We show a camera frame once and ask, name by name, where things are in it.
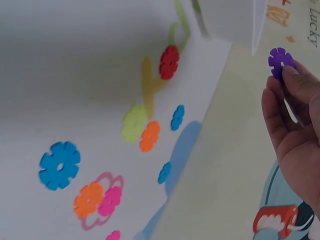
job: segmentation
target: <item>orange star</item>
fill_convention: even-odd
[[[288,40],[289,43],[295,43],[296,42],[292,35],[286,36],[285,38]]]

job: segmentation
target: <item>snowflake building block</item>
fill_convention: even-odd
[[[286,50],[282,47],[273,48],[270,51],[271,56],[268,58],[269,67],[273,67],[271,70],[272,75],[278,79],[279,81],[283,82],[282,78],[282,69],[283,66],[291,66],[296,68],[294,64],[294,59],[290,53],[286,53]]]

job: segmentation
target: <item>cartoon sticker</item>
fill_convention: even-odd
[[[289,187],[277,161],[265,182],[252,227],[253,240],[320,240],[318,218]]]

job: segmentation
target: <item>blue flower piece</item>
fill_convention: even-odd
[[[50,147],[52,154],[45,153],[40,161],[39,178],[48,189],[56,191],[64,189],[78,174],[80,153],[77,147],[69,141],[57,142]]]
[[[185,106],[179,105],[173,113],[171,120],[171,130],[176,131],[179,129],[180,125],[184,120]]]
[[[163,184],[167,177],[169,176],[171,171],[171,162],[167,162],[165,165],[163,165],[162,170],[159,173],[158,177],[158,184]]]

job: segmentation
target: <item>orange flower piece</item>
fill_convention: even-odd
[[[157,121],[151,121],[148,123],[141,134],[141,141],[139,145],[142,152],[146,153],[154,148],[158,141],[160,130],[160,125]]]
[[[100,183],[94,181],[80,190],[80,195],[74,199],[73,211],[78,218],[85,219],[98,209],[98,205],[102,203],[103,199],[104,188]]]

